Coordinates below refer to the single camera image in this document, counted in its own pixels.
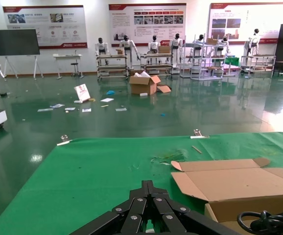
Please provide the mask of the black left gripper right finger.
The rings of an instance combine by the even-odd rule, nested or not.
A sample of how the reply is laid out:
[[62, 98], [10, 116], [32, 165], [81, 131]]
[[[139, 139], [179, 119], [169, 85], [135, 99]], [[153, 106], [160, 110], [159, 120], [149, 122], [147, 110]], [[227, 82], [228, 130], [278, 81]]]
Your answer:
[[237, 232], [172, 200], [167, 190], [148, 181], [148, 218], [156, 233], [170, 235], [236, 235]]

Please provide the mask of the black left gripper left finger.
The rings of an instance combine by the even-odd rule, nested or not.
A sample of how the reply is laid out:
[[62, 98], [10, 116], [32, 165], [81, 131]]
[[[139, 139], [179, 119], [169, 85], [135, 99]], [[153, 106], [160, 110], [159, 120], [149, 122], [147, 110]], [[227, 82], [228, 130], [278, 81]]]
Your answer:
[[73, 231], [72, 235], [115, 235], [138, 233], [147, 204], [148, 181], [141, 182], [141, 188], [130, 191], [129, 199], [115, 206], [94, 220]]

